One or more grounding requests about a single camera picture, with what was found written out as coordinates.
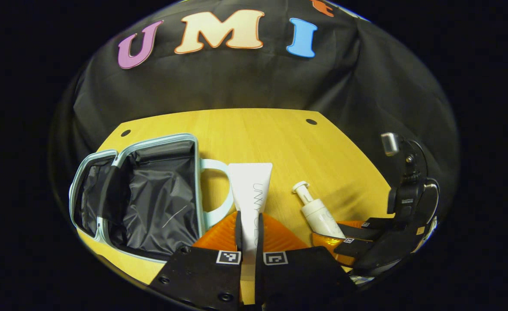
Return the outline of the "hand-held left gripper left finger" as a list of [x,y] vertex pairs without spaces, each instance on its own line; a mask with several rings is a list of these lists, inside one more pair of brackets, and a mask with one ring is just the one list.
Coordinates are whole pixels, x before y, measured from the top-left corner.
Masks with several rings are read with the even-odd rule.
[[188,308],[238,311],[242,248],[241,213],[236,211],[193,246],[175,251],[149,288]]

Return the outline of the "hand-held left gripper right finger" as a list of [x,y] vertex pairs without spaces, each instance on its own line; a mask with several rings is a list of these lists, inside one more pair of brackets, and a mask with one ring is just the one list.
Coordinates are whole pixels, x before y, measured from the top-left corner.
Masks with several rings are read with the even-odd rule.
[[341,311],[357,285],[321,247],[268,251],[269,216],[259,216],[255,306],[258,311]]

